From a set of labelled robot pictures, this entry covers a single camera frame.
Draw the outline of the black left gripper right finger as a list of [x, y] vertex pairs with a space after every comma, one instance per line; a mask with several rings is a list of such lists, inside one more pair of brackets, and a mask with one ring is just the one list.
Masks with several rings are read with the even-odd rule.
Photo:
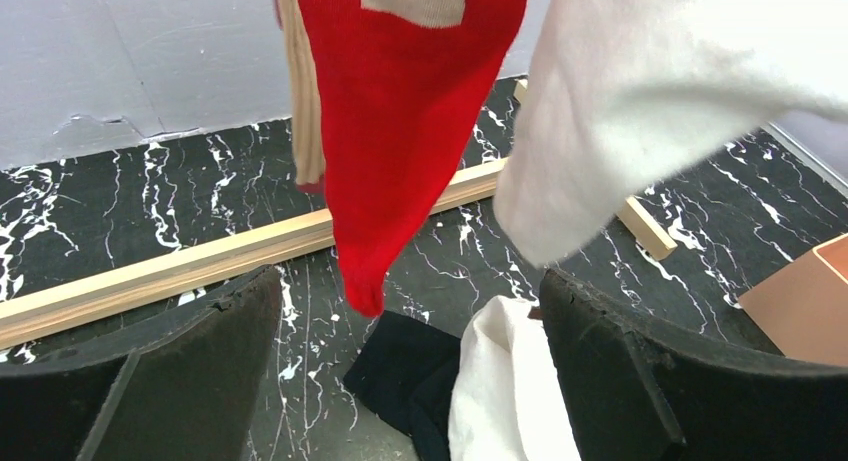
[[698, 334], [555, 269], [539, 301], [582, 459], [846, 458], [845, 368]]

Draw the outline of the black sock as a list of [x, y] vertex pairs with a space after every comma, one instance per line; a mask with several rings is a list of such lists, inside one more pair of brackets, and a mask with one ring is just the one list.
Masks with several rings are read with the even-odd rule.
[[386, 424], [409, 436], [419, 459], [448, 461], [459, 361], [458, 337], [386, 310], [343, 385]]

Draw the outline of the maroon beige purple striped sock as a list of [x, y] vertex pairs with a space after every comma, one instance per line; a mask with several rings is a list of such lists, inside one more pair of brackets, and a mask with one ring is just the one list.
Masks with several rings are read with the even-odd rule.
[[311, 45], [298, 0], [275, 0], [275, 12], [283, 32], [290, 77], [295, 183], [308, 194], [321, 193], [325, 159], [321, 136], [321, 100]]

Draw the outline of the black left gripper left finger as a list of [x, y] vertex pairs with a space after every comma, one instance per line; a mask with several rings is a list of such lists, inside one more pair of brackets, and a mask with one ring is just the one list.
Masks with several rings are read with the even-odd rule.
[[5, 460], [236, 460], [282, 304], [255, 269], [201, 299], [1, 367]]

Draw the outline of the white sock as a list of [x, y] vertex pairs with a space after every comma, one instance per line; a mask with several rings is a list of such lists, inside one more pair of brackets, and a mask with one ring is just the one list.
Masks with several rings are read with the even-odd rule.
[[847, 0], [551, 0], [494, 198], [532, 265], [789, 111], [847, 118]]
[[557, 372], [532, 302], [495, 296], [461, 337], [448, 421], [453, 460], [577, 460]]

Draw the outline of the red sock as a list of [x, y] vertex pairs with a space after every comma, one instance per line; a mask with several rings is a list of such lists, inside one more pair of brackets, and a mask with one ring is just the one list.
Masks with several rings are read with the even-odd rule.
[[297, 1], [346, 298], [376, 317], [390, 265], [459, 166], [527, 0]]

